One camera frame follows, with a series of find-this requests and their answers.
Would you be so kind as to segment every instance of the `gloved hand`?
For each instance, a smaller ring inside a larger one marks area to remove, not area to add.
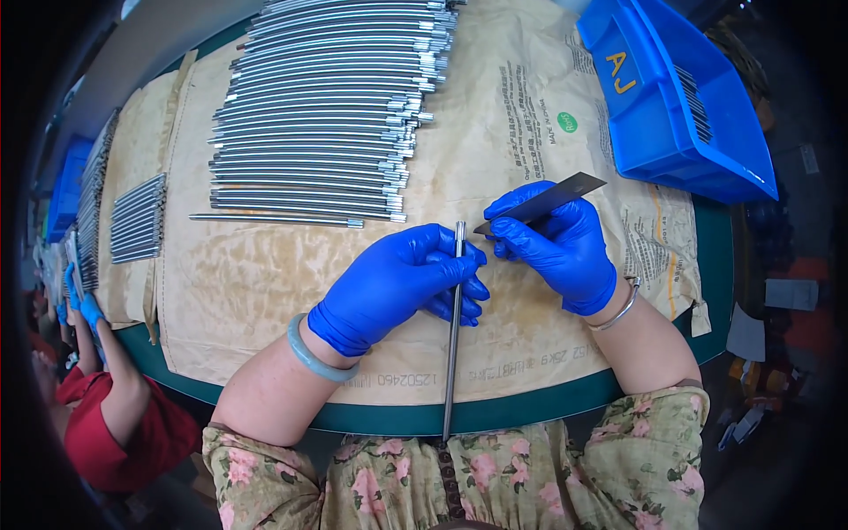
[[[538,195],[555,182],[525,184],[494,201],[483,211],[486,219]],[[551,212],[538,232],[514,219],[491,224],[494,255],[523,259],[562,295],[562,309],[588,316],[604,309],[616,288],[616,267],[606,257],[598,212],[579,198]]]
[[[70,308],[74,311],[80,310],[80,295],[76,292],[76,285],[74,285],[74,264],[71,263],[68,265],[68,268],[64,270],[64,284],[68,286],[68,293],[70,295]]]
[[[82,313],[82,318],[86,319],[86,322],[88,322],[88,326],[95,334],[97,334],[98,320],[106,320],[106,317],[103,316],[103,312],[100,310],[98,301],[94,298],[93,294],[86,293],[86,297],[82,300],[80,312]]]
[[[486,254],[466,243],[454,258],[453,231],[437,224],[385,236],[365,250],[310,311],[310,329],[345,357],[356,357],[380,342],[419,309],[446,321],[453,310],[450,288],[462,283],[463,326],[483,314],[474,300],[488,289],[475,273]]]
[[[56,306],[56,316],[59,318],[59,324],[62,326],[68,325],[68,308],[65,307],[64,298]]]

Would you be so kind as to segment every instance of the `woman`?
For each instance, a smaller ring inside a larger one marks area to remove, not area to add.
[[[79,362],[57,387],[55,366],[33,352],[36,376],[68,458],[92,487],[133,493],[200,449],[200,429],[132,364],[112,333],[97,300],[84,300],[65,272],[70,290],[66,319],[76,328]],[[109,372],[101,371],[92,330]]]
[[[520,187],[484,214],[552,185]],[[466,257],[452,258],[451,231],[418,226],[371,245],[308,317],[295,317],[287,337],[227,383],[204,430],[224,528],[696,527],[708,406],[700,371],[674,325],[606,257],[594,207],[562,206],[540,232],[511,219],[491,229],[495,256],[522,259],[582,316],[628,395],[607,407],[585,450],[562,421],[453,437],[446,447],[364,437],[337,451],[319,482],[308,459],[286,449],[392,328],[418,309],[447,319],[451,287],[462,283],[462,321],[477,324],[485,254],[467,244]]]

